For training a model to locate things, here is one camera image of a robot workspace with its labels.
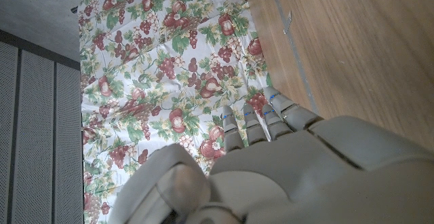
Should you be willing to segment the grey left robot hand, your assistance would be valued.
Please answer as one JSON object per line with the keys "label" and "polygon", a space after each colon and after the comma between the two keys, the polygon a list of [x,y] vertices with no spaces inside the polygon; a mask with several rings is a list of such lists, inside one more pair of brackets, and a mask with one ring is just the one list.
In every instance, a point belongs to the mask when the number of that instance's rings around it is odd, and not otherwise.
{"label": "grey left robot hand", "polygon": [[264,121],[222,110],[225,155],[204,174],[156,150],[118,193],[110,223],[432,223],[433,153],[356,117],[324,119],[273,87]]}

